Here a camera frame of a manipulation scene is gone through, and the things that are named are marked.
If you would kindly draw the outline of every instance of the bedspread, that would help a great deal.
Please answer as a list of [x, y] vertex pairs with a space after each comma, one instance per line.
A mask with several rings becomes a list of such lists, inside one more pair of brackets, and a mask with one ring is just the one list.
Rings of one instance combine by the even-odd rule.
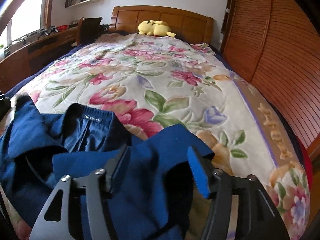
[[[63, 113], [72, 103], [113, 111], [142, 139], [180, 123], [214, 152], [213, 165], [235, 176], [255, 174], [280, 212], [291, 239], [309, 216], [306, 174], [292, 143], [263, 96], [214, 56], [207, 44], [170, 37], [105, 34], [55, 61], [25, 85], [41, 113]], [[0, 133], [14, 109], [0, 123]], [[187, 239], [197, 239], [210, 203], [195, 192]], [[7, 201], [19, 237], [28, 235]], [[234, 238], [233, 208], [228, 239]]]

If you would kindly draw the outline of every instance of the bolt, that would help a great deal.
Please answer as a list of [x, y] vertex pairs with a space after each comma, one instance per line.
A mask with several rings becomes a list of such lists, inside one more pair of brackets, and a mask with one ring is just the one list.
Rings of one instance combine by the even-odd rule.
[[255, 175], [250, 174], [247, 176], [247, 179], [252, 180], [252, 181], [256, 181], [258, 178]]
[[215, 170], [213, 171], [213, 173], [216, 174], [216, 175], [222, 175], [223, 170], [222, 170], [222, 169], [215, 169]]
[[95, 173], [96, 173], [97, 175], [102, 175], [102, 174], [104, 174], [105, 172], [106, 172], [105, 169], [97, 169]]
[[68, 180], [70, 180], [70, 179], [71, 179], [71, 176], [70, 176], [70, 175], [64, 175], [64, 176], [62, 176], [62, 178], [61, 178], [61, 180], [64, 181], [64, 182], [66, 182], [66, 181], [68, 181]]

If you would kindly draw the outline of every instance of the wooden wardrobe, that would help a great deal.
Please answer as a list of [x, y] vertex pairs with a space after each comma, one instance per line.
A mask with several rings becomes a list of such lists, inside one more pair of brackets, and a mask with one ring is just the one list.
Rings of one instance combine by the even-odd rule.
[[320, 151], [320, 37], [294, 0], [235, 0], [223, 55]]

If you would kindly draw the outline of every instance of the red basket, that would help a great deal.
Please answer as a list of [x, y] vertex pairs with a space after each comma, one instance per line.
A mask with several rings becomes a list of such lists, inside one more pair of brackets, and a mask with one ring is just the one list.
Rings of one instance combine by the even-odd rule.
[[61, 25], [61, 26], [57, 27], [57, 29], [59, 32], [63, 32], [66, 29], [68, 29], [68, 27], [69, 27], [69, 25]]

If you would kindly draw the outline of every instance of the pikachu plush toy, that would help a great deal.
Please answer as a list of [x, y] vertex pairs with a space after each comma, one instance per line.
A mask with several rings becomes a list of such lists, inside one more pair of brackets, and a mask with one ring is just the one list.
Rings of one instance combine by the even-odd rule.
[[139, 34], [149, 36], [170, 36], [175, 37], [176, 34], [170, 32], [171, 29], [166, 22], [162, 21], [144, 21], [138, 26]]

